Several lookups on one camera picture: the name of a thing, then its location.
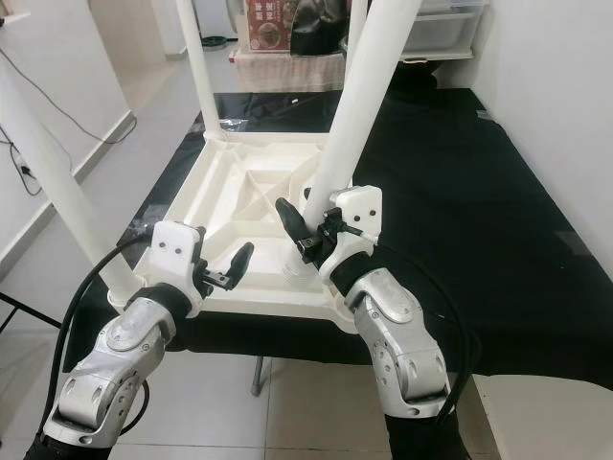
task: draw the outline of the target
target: black tablecloth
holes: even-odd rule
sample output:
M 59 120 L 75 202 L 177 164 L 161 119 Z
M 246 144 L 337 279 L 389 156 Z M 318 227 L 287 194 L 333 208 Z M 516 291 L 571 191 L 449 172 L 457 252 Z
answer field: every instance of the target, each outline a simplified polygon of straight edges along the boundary
M 217 104 L 222 118 L 248 120 L 248 130 L 321 132 L 338 98 L 223 94 Z M 134 226 L 168 208 L 202 145 L 201 132 L 188 134 Z M 483 342 L 478 374 L 553 376 L 613 389 L 606 365 L 613 352 L 613 285 L 469 90 L 388 93 L 354 183 L 383 190 L 375 256 L 425 310 L 445 315 L 447 305 L 413 257 L 457 299 Z M 135 264 L 142 251 L 131 251 L 128 261 Z M 88 352 L 112 315 L 98 280 L 75 317 L 67 367 Z M 435 314 L 426 315 L 426 324 L 454 370 L 453 326 Z M 178 331 L 173 350 L 370 363 L 359 337 L 326 321 L 203 312 Z

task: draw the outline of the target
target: white cylinder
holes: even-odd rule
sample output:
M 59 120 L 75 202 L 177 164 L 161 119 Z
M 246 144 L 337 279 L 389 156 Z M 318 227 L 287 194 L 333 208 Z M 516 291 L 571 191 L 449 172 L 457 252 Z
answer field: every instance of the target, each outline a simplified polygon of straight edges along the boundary
M 97 264 L 115 245 L 103 232 L 102 222 L 79 184 L 59 160 L 57 144 L 28 107 L 3 59 L 0 59 L 0 88 L 0 125 L 89 261 Z M 110 289 L 109 300 L 116 307 L 124 306 L 142 285 L 121 255 L 102 270 L 101 276 Z
M 183 36 L 185 36 L 188 56 L 190 57 L 195 90 L 200 100 L 200 110 L 202 110 L 202 119 L 206 129 L 205 135 L 215 139 L 225 139 L 223 129 L 219 124 L 213 87 L 207 70 L 207 62 L 204 58 L 192 0 L 176 0 L 176 6 L 179 11 Z
M 420 6 L 421 0 L 375 0 L 371 5 L 306 202 L 311 231 L 329 209 L 329 196 L 349 185 Z
M 364 30 L 366 14 L 368 13 L 368 0 L 352 0 L 352 14 L 349 19 L 349 37 L 347 38 L 347 59 L 345 61 L 345 80 L 349 76 L 352 67 L 353 55 L 357 43 Z

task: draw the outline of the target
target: black sleeve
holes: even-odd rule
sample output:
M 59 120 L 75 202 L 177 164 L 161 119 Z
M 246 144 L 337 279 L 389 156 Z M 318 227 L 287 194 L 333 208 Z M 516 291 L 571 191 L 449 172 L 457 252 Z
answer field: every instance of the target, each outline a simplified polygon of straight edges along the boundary
M 111 448 L 80 448 L 36 436 L 24 460 L 106 460 Z
M 393 460 L 466 460 L 458 417 L 450 414 L 440 426 L 434 419 L 397 419 L 385 416 Z

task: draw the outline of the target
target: white pole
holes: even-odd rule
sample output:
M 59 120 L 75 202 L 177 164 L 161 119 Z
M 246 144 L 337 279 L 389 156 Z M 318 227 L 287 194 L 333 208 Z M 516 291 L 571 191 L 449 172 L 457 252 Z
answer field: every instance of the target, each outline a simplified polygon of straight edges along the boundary
M 306 202 L 311 231 L 329 209 L 329 196 L 349 185 L 420 5 L 421 0 L 375 0 L 371 5 Z
M 176 0 L 176 7 L 179 11 L 181 28 L 183 29 L 183 36 L 185 36 L 185 43 L 188 48 L 195 90 L 200 100 L 202 119 L 206 129 L 205 135 L 210 138 L 224 140 L 225 134 L 219 124 L 213 87 L 211 86 L 211 79 L 207 71 L 207 63 L 204 58 L 200 32 L 195 21 L 192 0 Z
M 0 59 L 0 125 L 19 149 L 89 261 L 95 265 L 115 245 L 103 232 L 102 222 L 79 184 L 59 160 L 57 145 L 28 107 L 10 71 Z M 102 270 L 101 276 L 110 289 L 109 300 L 118 310 L 142 285 L 121 255 Z
M 350 15 L 349 37 L 347 39 L 347 60 L 345 61 L 345 80 L 349 76 L 349 69 L 352 67 L 353 55 L 362 35 L 367 13 L 368 0 L 352 0 L 352 14 Z

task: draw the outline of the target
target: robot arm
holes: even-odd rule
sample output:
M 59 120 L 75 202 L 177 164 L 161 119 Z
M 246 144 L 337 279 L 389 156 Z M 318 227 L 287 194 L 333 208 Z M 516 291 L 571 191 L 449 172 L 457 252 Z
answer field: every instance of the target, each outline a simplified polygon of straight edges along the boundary
M 181 223 L 155 225 L 147 287 L 104 326 L 94 350 L 70 373 L 27 460 L 108 458 L 139 388 L 176 334 L 175 320 L 196 316 L 214 287 L 232 289 L 247 269 L 252 243 L 222 274 L 200 259 L 203 237 L 204 229 Z
M 381 228 L 381 201 L 381 191 L 371 186 L 333 194 L 316 235 L 289 202 L 280 198 L 276 206 L 303 262 L 314 263 L 353 312 L 371 352 L 383 412 L 432 418 L 449 394 L 443 353 L 425 329 L 419 301 L 370 257 Z

